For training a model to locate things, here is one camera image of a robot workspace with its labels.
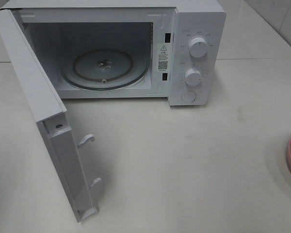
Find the warning sticker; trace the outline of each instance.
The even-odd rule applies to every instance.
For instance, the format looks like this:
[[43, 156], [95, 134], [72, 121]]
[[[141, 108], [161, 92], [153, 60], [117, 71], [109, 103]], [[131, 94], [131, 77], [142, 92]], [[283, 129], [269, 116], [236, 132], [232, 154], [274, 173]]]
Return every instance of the warning sticker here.
[[169, 56], [171, 55], [170, 43], [157, 44], [157, 70], [167, 71], [170, 67]]

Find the open microwave door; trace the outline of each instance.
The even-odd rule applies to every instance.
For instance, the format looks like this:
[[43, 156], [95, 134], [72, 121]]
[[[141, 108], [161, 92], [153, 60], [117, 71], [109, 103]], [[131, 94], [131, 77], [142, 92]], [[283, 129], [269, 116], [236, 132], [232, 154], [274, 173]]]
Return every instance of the open microwave door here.
[[23, 92], [42, 135], [59, 179], [77, 221], [97, 212], [91, 188], [100, 178], [88, 184], [84, 176], [78, 148], [92, 135], [77, 145], [67, 122], [66, 108], [35, 56], [24, 31], [10, 10], [0, 11], [0, 34]]

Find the microwave oven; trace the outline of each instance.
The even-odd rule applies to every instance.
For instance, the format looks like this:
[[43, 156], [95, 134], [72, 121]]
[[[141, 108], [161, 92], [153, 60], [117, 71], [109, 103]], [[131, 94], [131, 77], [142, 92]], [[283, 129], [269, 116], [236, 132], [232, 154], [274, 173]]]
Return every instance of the microwave oven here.
[[226, 14], [216, 0], [10, 0], [0, 34], [77, 221], [98, 211], [61, 99], [207, 102]]

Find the table surface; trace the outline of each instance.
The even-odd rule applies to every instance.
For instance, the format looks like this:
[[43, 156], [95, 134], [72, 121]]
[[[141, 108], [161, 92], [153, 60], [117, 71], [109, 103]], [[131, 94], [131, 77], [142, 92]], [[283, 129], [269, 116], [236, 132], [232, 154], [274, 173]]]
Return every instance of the table surface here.
[[[243, 0], [219, 0], [226, 24], [218, 59], [291, 58], [291, 47]], [[10, 59], [0, 38], [0, 62]]]
[[74, 215], [11, 64], [0, 64], [0, 233], [291, 232], [291, 58], [219, 60], [209, 102], [65, 100], [100, 212]]

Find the white knob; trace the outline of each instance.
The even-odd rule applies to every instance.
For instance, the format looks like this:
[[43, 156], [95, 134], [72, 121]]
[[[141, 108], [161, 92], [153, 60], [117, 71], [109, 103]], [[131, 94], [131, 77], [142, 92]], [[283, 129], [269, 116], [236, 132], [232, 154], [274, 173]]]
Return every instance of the white knob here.
[[202, 57], [208, 51], [208, 42], [205, 38], [195, 37], [189, 42], [189, 51], [192, 57]]
[[197, 69], [189, 69], [185, 72], [184, 79], [188, 86], [197, 86], [202, 82], [202, 74]]

